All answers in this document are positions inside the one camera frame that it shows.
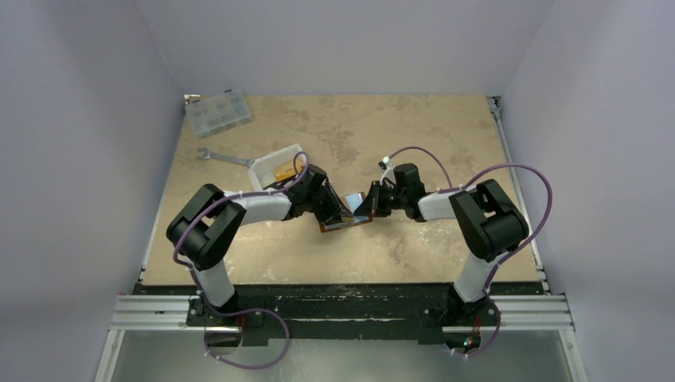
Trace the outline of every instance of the purple cable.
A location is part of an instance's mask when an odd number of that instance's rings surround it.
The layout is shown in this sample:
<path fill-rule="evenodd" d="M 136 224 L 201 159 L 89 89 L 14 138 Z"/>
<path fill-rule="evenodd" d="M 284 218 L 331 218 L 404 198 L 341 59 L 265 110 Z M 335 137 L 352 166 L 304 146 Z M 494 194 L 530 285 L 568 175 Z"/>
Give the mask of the purple cable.
<path fill-rule="evenodd" d="M 259 369 L 262 369 L 262 368 L 268 368 L 268 367 L 276 364 L 277 362 L 281 361 L 283 356 L 285 356 L 286 353 L 288 352 L 288 346 L 290 345 L 291 334 L 288 331 L 288 325 L 286 325 L 286 322 L 284 322 L 283 319 L 281 318 L 281 316 L 279 316 L 277 313 L 275 313 L 271 310 L 262 309 L 262 308 L 246 309 L 246 310 L 240 310 L 240 311 L 232 312 L 232 313 L 221 313 L 221 312 L 219 312 L 218 310 L 216 310 L 216 307 L 213 306 L 213 304 L 209 301 L 209 298 L 206 297 L 206 294 L 204 293 L 204 289 L 201 287 L 201 284 L 199 283 L 199 280 L 197 279 L 197 276 L 194 273 L 194 268 L 192 267 L 192 265 L 190 263 L 187 263 L 186 261 L 180 260 L 178 258 L 178 255 L 180 254 L 181 247 L 183 246 L 183 243 L 185 242 L 189 233 L 197 226 L 197 224 L 199 224 L 199 222 L 202 219 L 204 219 L 204 217 L 206 215 L 208 215 L 211 211 L 216 209 L 219 205 L 222 205 L 223 203 L 226 203 L 227 201 L 230 201 L 232 199 L 238 199 L 240 197 L 263 197 L 263 196 L 266 196 L 266 195 L 276 195 L 278 193 L 282 193 L 284 191 L 287 191 L 289 188 L 293 187 L 294 185 L 297 185 L 298 182 L 300 182 L 300 180 L 302 179 L 302 177 L 304 177 L 305 174 L 307 174 L 307 170 L 309 169 L 309 164 L 310 164 L 310 156 L 307 155 L 306 152 L 300 151 L 300 152 L 296 153 L 295 156 L 293 157 L 293 167 L 294 168 L 297 169 L 297 167 L 295 166 L 295 161 L 298 159 L 298 156 L 300 156 L 300 155 L 305 157 L 305 165 L 302 167 L 302 171 L 300 171 L 300 173 L 295 177 L 295 179 L 293 181 L 291 181 L 290 183 L 288 183 L 287 185 L 285 185 L 281 189 L 277 189 L 277 190 L 274 190 L 274 191 L 270 191 L 270 192 L 254 191 L 254 192 L 250 192 L 250 193 L 238 193 L 238 194 L 230 195 L 228 197 L 223 197 L 223 198 L 213 202 L 209 207 L 207 207 L 204 211 L 202 211 L 199 215 L 197 215 L 197 217 L 195 217 L 192 222 L 190 222 L 190 224 L 188 225 L 188 228 L 183 232 L 181 237 L 178 239 L 178 242 L 176 243 L 176 248 L 174 248 L 174 253 L 173 253 L 174 262 L 178 263 L 178 264 L 181 264 L 182 266 L 188 267 L 188 269 L 190 270 L 190 275 L 192 276 L 192 279 L 194 280 L 194 283 L 197 286 L 197 290 L 200 291 L 201 294 L 204 296 L 204 302 L 205 302 L 206 306 L 209 308 L 209 310 L 211 311 L 212 314 L 215 314 L 216 316 L 219 316 L 219 317 L 234 317 L 234 316 L 239 316 L 241 314 L 246 314 L 246 313 L 262 312 L 262 313 L 271 315 L 272 317 L 279 320 L 279 322 L 281 323 L 281 326 L 283 327 L 283 331 L 286 334 L 286 342 L 283 346 L 283 349 L 282 349 L 281 353 L 274 360 L 269 361 L 265 364 L 254 364 L 254 365 L 239 364 L 237 362 L 226 360 L 226 359 L 224 359 L 220 356 L 216 356 L 215 354 L 211 353 L 211 351 L 209 350 L 208 343 L 206 342 L 206 339 L 205 339 L 204 345 L 206 347 L 206 351 L 207 351 L 208 355 L 210 355 L 213 359 L 215 359 L 217 361 L 223 362 L 225 364 L 229 364 L 229 365 L 234 366 L 236 368 L 244 368 L 244 369 L 247 369 L 247 370 L 259 370 Z"/>
<path fill-rule="evenodd" d="M 406 151 L 406 150 L 419 150 L 419 151 L 423 151 L 424 153 L 427 153 L 427 155 L 429 155 L 429 156 L 431 157 L 431 159 L 433 159 L 434 161 L 436 161 L 436 163 L 439 164 L 441 170 L 443 171 L 443 175 L 445 175 L 445 178 L 446 178 L 446 180 L 447 180 L 447 185 L 448 185 L 448 187 L 450 187 L 449 189 L 452 189 L 452 181 L 450 180 L 450 174 L 447 173 L 447 170 L 446 170 L 445 166 L 443 166 L 443 164 L 441 163 L 441 161 L 440 161 L 440 159 L 439 159 L 438 157 L 436 157 L 436 156 L 435 156 L 434 154 L 432 154 L 429 150 L 427 150 L 427 149 L 425 149 L 425 148 L 423 148 L 423 147 L 419 147 L 419 146 L 407 146 L 407 147 L 404 147 L 404 148 L 402 148 L 402 149 L 398 149 L 398 150 L 394 151 L 391 155 L 389 155 L 389 158 L 390 158 L 390 159 L 391 159 L 391 158 L 394 158 L 394 157 L 397 156 L 400 152 Z"/>
<path fill-rule="evenodd" d="M 495 166 L 490 166 L 480 173 L 477 173 L 474 177 L 471 178 L 463 187 L 460 187 L 460 189 L 464 189 L 470 185 L 473 185 L 480 177 L 485 175 L 486 173 L 489 173 L 491 171 L 499 170 L 499 169 L 504 169 L 507 167 L 515 167 L 515 168 L 521 168 L 521 169 L 526 169 L 530 170 L 533 173 L 535 173 L 539 179 L 541 179 L 544 183 L 544 186 L 546 186 L 546 194 L 547 194 L 547 201 L 546 201 L 546 209 L 544 210 L 544 215 L 541 217 L 541 221 L 537 225 L 536 228 L 532 231 L 532 235 L 530 235 L 525 241 L 522 242 L 521 245 L 519 245 L 516 249 L 514 249 L 511 253 L 508 255 L 502 257 L 499 261 L 497 261 L 497 264 L 492 268 L 490 273 L 487 276 L 486 283 L 483 285 L 483 293 L 485 293 L 487 300 L 494 306 L 494 311 L 497 314 L 497 324 L 494 328 L 494 333 L 492 333 L 492 336 L 490 336 L 490 339 L 487 340 L 487 342 L 484 345 L 481 345 L 478 350 L 472 353 L 464 353 L 462 354 L 463 357 L 473 357 L 477 356 L 480 353 L 483 353 L 484 351 L 489 348 L 494 340 L 497 338 L 497 335 L 499 334 L 499 328 L 501 327 L 501 312 L 497 308 L 497 304 L 494 302 L 492 298 L 490 298 L 490 284 L 492 283 L 492 279 L 494 278 L 494 275 L 497 273 L 497 270 L 499 269 L 499 266 L 502 265 L 506 260 L 510 259 L 513 257 L 515 254 L 517 254 L 521 249 L 525 248 L 528 244 L 534 240 L 534 238 L 539 234 L 541 229 L 544 227 L 544 224 L 546 224 L 546 220 L 548 220 L 548 215 L 551 214 L 551 207 L 553 205 L 553 189 L 551 187 L 551 183 L 548 181 L 548 179 L 537 169 L 527 166 L 527 165 L 522 165 L 518 163 L 504 163 L 501 165 L 495 165 Z"/>

